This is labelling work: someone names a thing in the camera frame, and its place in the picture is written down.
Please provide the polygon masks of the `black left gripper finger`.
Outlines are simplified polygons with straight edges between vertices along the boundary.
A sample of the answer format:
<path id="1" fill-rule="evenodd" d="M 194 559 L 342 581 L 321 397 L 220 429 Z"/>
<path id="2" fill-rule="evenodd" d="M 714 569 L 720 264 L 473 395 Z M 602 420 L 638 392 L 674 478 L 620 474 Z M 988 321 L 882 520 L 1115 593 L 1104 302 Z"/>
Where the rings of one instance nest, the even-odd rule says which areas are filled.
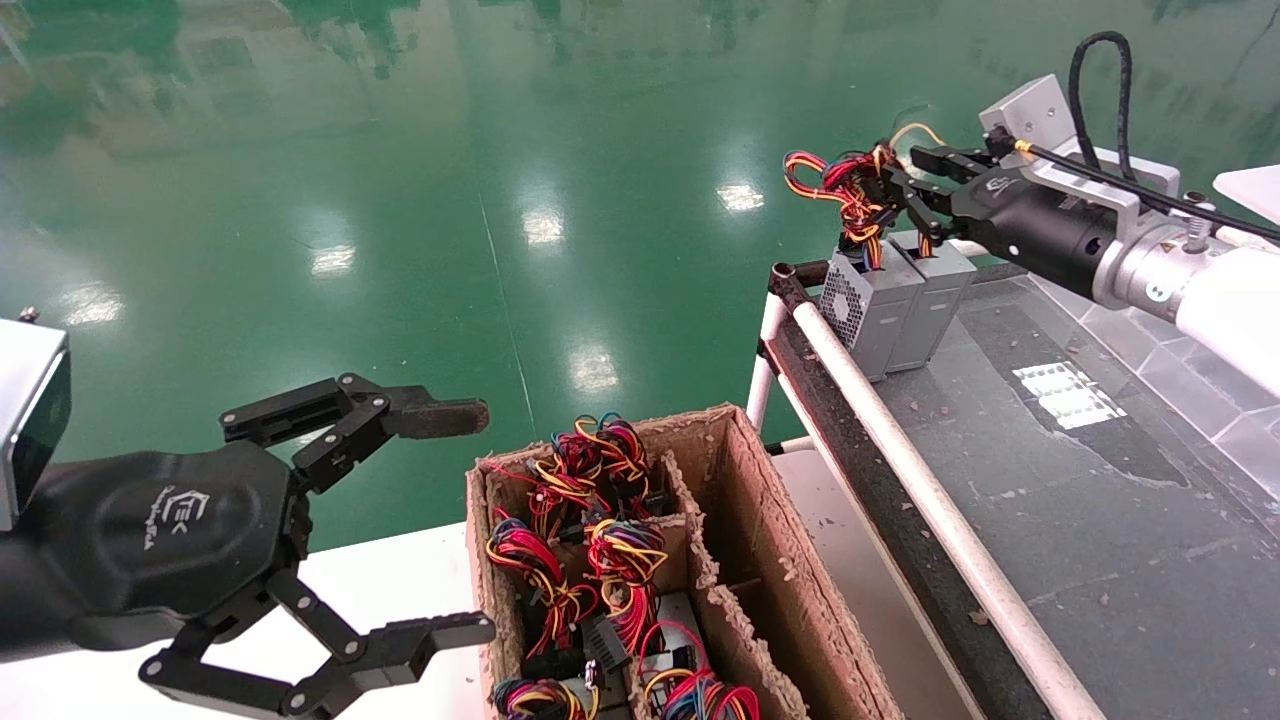
<path id="1" fill-rule="evenodd" d="M 497 637 L 493 620 L 480 611 L 416 618 L 358 634 L 294 571 L 269 577 L 262 594 L 328 651 L 310 675 L 291 684 L 206 664 L 218 629 L 200 620 L 143 662 L 140 680 L 175 702 L 242 717 L 335 719 L 369 692 L 420 682 L 436 653 Z"/>
<path id="2" fill-rule="evenodd" d="M 315 434 L 292 459 L 301 491 L 326 491 L 388 441 L 474 436 L 490 420 L 480 398 L 439 400 L 422 386 L 379 386 L 348 373 L 234 407 L 221 415 L 225 442 L 260 447 Z"/>

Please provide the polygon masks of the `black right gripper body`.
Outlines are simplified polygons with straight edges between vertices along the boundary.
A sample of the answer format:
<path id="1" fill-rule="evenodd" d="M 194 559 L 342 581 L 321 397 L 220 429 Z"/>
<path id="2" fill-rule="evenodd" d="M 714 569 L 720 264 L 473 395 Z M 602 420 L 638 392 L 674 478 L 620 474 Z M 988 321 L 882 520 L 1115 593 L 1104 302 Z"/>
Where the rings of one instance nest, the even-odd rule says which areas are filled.
<path id="1" fill-rule="evenodd" d="M 1116 217 L 1083 199 L 995 168 L 950 196 L 960 236 L 1083 299 L 1116 238 Z"/>

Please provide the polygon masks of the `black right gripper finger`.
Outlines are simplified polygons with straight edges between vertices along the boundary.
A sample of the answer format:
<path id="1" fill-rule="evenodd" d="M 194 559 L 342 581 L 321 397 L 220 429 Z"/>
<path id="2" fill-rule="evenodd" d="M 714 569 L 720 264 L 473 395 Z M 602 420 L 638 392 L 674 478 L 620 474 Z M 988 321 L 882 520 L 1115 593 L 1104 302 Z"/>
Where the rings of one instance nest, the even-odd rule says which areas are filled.
<path id="1" fill-rule="evenodd" d="M 982 149 L 916 145 L 910 150 L 910 159 L 916 169 L 952 181 L 957 186 L 984 178 L 993 170 L 993 158 Z"/>
<path id="2" fill-rule="evenodd" d="M 952 218 L 952 191 L 911 176 L 901 168 L 883 169 L 883 188 L 890 206 L 906 217 L 932 243 L 957 237 Z"/>

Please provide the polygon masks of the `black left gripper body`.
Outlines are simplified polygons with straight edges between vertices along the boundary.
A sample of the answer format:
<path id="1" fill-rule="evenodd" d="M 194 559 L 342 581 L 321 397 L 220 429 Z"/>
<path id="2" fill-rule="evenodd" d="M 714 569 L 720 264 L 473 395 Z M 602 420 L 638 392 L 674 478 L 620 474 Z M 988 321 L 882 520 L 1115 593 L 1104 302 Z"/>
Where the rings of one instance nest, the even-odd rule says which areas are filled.
<path id="1" fill-rule="evenodd" d="M 292 468 L 251 443 L 50 466 L 1 547 L 4 662 L 136 650 L 195 624 L 227 642 L 273 609 L 312 523 Z"/>

